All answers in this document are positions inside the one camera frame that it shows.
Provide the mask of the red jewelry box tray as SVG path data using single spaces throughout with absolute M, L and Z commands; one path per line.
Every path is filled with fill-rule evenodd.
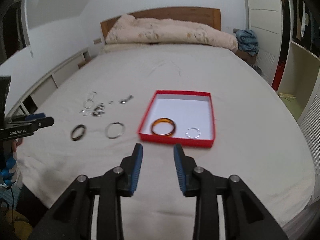
M 176 124 L 171 137 L 151 134 L 151 124 L 159 118 L 169 118 Z M 208 92 L 157 90 L 138 126 L 140 140 L 158 144 L 211 148 L 215 140 L 215 120 L 212 96 Z

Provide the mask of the white bed sheet mattress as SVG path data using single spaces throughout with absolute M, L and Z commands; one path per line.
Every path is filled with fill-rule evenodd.
M 137 191 L 121 201 L 126 239 L 191 239 L 195 199 L 180 190 L 174 145 L 220 177 L 237 175 L 286 228 L 316 172 L 296 120 L 233 52 L 165 44 L 97 56 L 39 108 L 54 118 L 18 148 L 23 184 L 51 207 L 79 175 L 103 175 L 137 143 Z

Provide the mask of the blue cloth pile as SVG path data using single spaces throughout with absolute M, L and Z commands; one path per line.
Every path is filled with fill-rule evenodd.
M 257 35 L 253 30 L 238 30 L 235 35 L 238 42 L 239 50 L 247 52 L 251 56 L 257 55 L 257 53 L 259 52 L 259 43 Z

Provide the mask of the white wardrobe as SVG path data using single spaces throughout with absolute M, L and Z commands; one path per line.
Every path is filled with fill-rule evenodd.
M 247 0 L 248 26 L 257 36 L 259 52 L 255 64 L 272 85 L 280 56 L 283 12 L 281 0 Z

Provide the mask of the silver adjustable bangle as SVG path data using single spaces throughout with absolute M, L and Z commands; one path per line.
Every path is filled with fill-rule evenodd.
M 125 125 L 121 122 L 112 122 L 105 128 L 105 136 L 108 139 L 117 139 L 125 133 Z

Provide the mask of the dark horn bangle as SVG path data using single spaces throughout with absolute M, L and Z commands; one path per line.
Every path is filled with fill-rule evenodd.
M 86 131 L 87 131 L 87 127 L 83 124 L 75 126 L 70 134 L 71 140 L 72 141 L 81 140 L 85 136 Z

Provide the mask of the amber bangle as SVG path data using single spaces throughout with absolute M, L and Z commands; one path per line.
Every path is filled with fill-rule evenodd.
M 150 127 L 151 134 L 161 137 L 171 137 L 176 132 L 176 124 L 169 118 L 159 118 Z

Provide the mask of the pink floral duvet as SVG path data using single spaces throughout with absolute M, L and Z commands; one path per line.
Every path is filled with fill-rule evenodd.
M 120 43 L 192 43 L 238 50 L 234 35 L 206 24 L 178 21 L 170 18 L 135 18 L 122 15 L 105 38 L 107 44 Z

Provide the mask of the wooden nightstand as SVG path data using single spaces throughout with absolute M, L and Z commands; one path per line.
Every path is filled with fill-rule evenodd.
M 257 56 L 254 55 L 252 56 L 251 54 L 249 54 L 248 52 L 245 51 L 241 51 L 241 50 L 237 50 L 236 51 L 236 56 L 238 56 L 240 59 L 242 59 L 243 61 L 245 61 L 247 64 L 255 64 L 256 58 Z

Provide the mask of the white low cabinet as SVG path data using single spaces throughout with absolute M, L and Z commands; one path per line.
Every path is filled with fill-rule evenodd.
M 79 65 L 90 58 L 88 48 L 82 49 L 40 78 L 28 89 L 8 112 L 8 116 L 33 114 L 74 73 Z

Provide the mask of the wooden headboard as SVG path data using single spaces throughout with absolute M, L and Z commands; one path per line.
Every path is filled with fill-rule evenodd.
M 128 13 L 135 18 L 170 18 L 179 21 L 202 23 L 221 31 L 221 10 L 207 7 L 163 7 Z

